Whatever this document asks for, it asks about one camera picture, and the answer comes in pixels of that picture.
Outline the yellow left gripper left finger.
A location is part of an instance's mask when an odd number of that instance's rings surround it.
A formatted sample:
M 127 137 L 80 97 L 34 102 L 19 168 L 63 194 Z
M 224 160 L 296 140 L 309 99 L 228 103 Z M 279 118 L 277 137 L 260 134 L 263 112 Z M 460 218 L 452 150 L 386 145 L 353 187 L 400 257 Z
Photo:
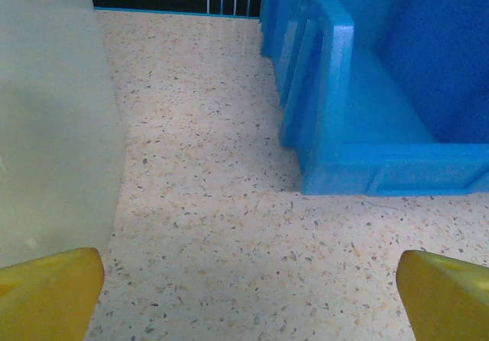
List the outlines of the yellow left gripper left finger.
M 96 248 L 2 268 L 1 339 L 84 339 L 104 278 Z

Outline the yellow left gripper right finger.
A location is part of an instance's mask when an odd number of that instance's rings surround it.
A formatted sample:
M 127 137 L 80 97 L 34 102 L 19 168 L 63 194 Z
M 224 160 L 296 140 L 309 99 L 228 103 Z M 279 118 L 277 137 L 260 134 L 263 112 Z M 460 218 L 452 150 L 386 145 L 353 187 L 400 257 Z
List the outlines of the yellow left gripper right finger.
M 408 250 L 397 290 L 417 340 L 488 340 L 488 268 Z

